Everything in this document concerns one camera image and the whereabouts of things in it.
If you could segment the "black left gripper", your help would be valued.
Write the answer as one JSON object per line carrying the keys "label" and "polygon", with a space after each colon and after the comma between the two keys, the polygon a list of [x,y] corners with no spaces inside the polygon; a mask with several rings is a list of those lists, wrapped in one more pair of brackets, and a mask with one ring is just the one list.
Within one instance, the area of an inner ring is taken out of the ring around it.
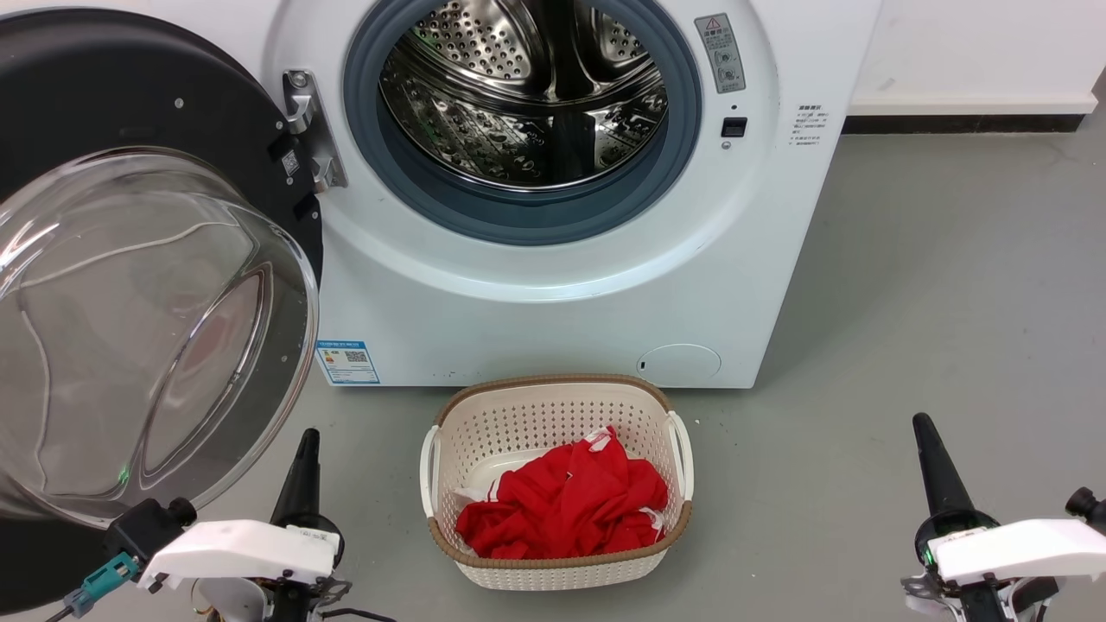
{"label": "black left gripper", "polygon": [[[320,448],[316,428],[302,433],[270,523],[291,529],[335,547],[334,563],[340,564],[346,540],[337,523],[320,514]],[[270,579],[265,576],[218,576],[194,580],[194,590],[206,600],[208,610],[199,614],[206,621],[321,621],[324,607],[340,602],[352,584],[340,578],[337,569],[317,576],[312,582]]]}

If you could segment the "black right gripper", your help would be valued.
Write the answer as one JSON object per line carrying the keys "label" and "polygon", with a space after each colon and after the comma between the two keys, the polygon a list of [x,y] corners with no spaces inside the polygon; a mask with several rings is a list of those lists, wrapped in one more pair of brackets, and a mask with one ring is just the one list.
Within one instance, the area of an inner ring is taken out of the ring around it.
{"label": "black right gripper", "polygon": [[912,433],[924,475],[925,502],[929,517],[915,535],[915,552],[924,574],[900,580],[907,605],[917,611],[935,609],[937,615],[951,614],[954,621],[1043,621],[1062,581],[1051,576],[998,581],[985,579],[960,585],[938,576],[929,542],[941,536],[967,536],[1000,523],[975,511],[943,437],[927,413],[912,415]]}

